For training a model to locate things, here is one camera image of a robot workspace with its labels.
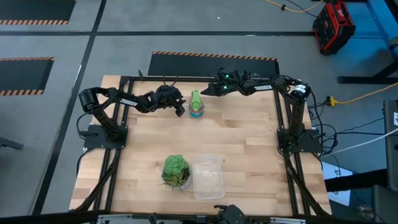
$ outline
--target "potted plant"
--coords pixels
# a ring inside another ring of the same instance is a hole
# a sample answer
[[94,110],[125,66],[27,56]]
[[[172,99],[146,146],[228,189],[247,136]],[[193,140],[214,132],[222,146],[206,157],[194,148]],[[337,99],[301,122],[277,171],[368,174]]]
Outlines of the potted plant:
[[183,190],[190,184],[192,175],[188,163],[181,155],[171,155],[164,163],[162,178],[165,185]]

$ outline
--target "yellow cable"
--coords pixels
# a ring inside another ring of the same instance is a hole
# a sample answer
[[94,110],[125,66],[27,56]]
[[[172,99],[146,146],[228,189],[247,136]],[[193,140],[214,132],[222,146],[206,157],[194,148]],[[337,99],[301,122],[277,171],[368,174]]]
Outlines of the yellow cable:
[[354,101],[356,101],[356,100],[360,100],[360,99],[365,98],[365,97],[367,97],[367,96],[373,95],[373,94],[375,94],[375,93],[379,93],[379,92],[381,92],[381,91],[387,90],[387,89],[389,89],[389,88],[391,88],[391,87],[393,87],[393,86],[395,86],[395,85],[398,85],[398,82],[397,82],[397,83],[394,83],[394,84],[392,84],[392,85],[389,85],[389,86],[387,86],[387,87],[385,87],[385,88],[382,88],[381,90],[376,90],[376,91],[374,91],[374,92],[365,94],[365,95],[363,95],[363,96],[357,97],[357,98],[352,99],[352,100],[348,100],[348,101],[344,101],[344,102],[340,102],[340,101],[334,100],[334,104],[347,104],[347,103],[351,103],[351,102],[354,102]]
[[[276,6],[282,7],[280,4],[278,4],[278,3],[276,3],[276,2],[273,2],[273,1],[271,1],[271,0],[264,0],[264,1],[267,1],[267,2],[269,2],[269,3],[273,3],[273,4],[276,5]],[[321,2],[323,2],[323,1],[324,1],[324,0],[321,0],[321,1],[319,1],[318,3],[316,3],[315,5],[309,7],[308,9],[304,9],[304,10],[302,10],[302,11],[296,11],[296,10],[293,10],[293,9],[289,9],[288,7],[285,7],[285,9],[288,10],[288,11],[290,11],[290,12],[296,12],[296,13],[307,12],[308,10],[313,9],[314,7],[316,7],[317,5],[319,5],[319,4],[320,4]]]

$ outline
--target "white cable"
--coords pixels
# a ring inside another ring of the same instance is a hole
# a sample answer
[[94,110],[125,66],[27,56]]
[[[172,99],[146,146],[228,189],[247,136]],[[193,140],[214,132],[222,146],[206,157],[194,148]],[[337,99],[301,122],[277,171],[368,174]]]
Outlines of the white cable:
[[357,144],[357,145],[355,145],[355,146],[351,146],[351,147],[348,147],[348,148],[345,148],[345,149],[342,149],[342,150],[339,150],[339,151],[336,151],[336,152],[332,152],[331,154],[327,154],[327,155],[322,156],[322,157],[330,156],[330,155],[336,154],[336,153],[338,153],[338,152],[343,152],[343,151],[348,150],[348,149],[353,149],[353,148],[355,148],[355,147],[359,147],[359,146],[363,146],[363,145],[372,143],[372,142],[377,141],[377,140],[379,140],[379,139],[385,138],[385,137],[389,136],[390,134],[392,134],[392,133],[394,133],[394,132],[396,132],[396,131],[398,131],[398,128],[395,129],[395,130],[392,130],[392,131],[390,131],[389,133],[387,133],[387,134],[385,134],[385,135],[383,135],[383,136],[380,136],[380,137],[378,137],[378,138],[376,138],[376,139],[373,139],[373,140],[370,140],[370,141],[367,141],[367,142],[364,142],[364,143],[361,143],[361,144]]

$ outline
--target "black floor mat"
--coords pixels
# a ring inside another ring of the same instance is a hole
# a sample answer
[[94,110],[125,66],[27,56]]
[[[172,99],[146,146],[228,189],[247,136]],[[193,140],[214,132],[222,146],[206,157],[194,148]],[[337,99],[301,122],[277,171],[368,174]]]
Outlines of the black floor mat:
[[53,57],[0,58],[0,96],[41,95]]
[[0,25],[66,25],[75,0],[0,0]]
[[[170,68],[177,71],[180,77],[213,77],[220,68],[226,72],[238,70],[239,73],[247,70],[262,78],[279,74],[276,58],[163,51],[152,53],[148,75],[162,76]],[[166,75],[175,76],[173,72]]]

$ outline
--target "black table leg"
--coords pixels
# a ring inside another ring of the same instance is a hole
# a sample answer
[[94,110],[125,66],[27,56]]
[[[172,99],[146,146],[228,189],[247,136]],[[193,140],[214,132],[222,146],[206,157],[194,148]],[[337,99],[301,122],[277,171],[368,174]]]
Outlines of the black table leg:
[[350,84],[394,84],[398,82],[398,78],[388,78],[388,76],[397,70],[398,60],[395,60],[372,77],[338,77],[337,80],[338,83]]
[[325,180],[325,185],[327,192],[364,189],[373,185],[387,186],[387,169],[328,179]]
[[11,147],[11,148],[14,148],[14,149],[22,149],[22,147],[23,147],[24,145],[0,137],[0,147],[2,147],[2,146],[3,146],[3,147]]

